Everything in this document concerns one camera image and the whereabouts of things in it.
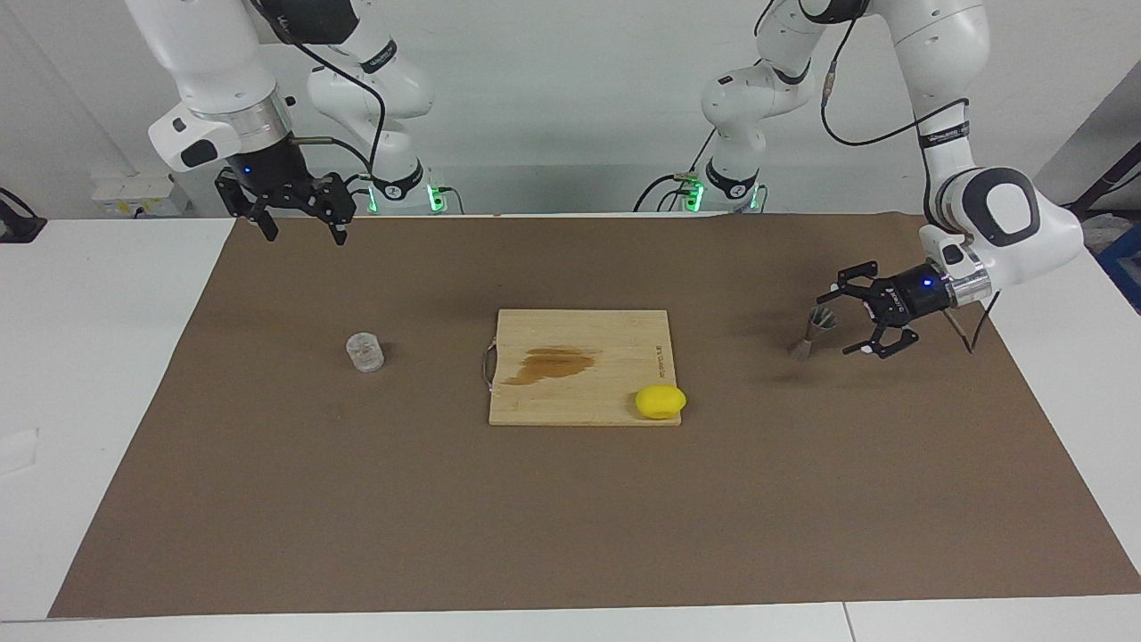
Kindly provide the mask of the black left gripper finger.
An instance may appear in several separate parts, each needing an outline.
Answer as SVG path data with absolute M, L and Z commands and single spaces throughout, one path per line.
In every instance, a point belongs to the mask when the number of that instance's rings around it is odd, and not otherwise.
M 884 344 L 882 338 L 887 330 L 899 330 L 900 338 L 890 344 Z M 900 318 L 876 318 L 874 320 L 874 330 L 871 333 L 868 340 L 859 342 L 858 344 L 843 347 L 843 355 L 851 353 L 872 353 L 876 355 L 881 360 L 888 360 L 892 355 L 900 353 L 903 350 L 908 349 L 909 346 L 916 344 L 919 342 L 919 333 L 911 328 L 911 320 L 907 317 Z
M 826 304 L 840 296 L 851 296 L 867 304 L 869 309 L 879 309 L 883 304 L 883 292 L 877 277 L 876 261 L 865 261 L 863 265 L 841 269 L 834 284 L 830 285 L 828 292 L 818 296 L 818 304 Z

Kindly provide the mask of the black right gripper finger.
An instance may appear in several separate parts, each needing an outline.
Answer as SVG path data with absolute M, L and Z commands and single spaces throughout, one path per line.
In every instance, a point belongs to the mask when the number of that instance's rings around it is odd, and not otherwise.
M 269 216 L 267 196 L 249 200 L 236 174 L 230 169 L 221 169 L 216 174 L 216 190 L 229 216 L 246 219 L 256 225 L 265 239 L 270 243 L 278 236 L 278 226 Z
M 329 172 L 310 180 L 310 217 L 326 224 L 332 239 L 343 245 L 348 239 L 348 225 L 353 222 L 356 204 L 342 174 Z

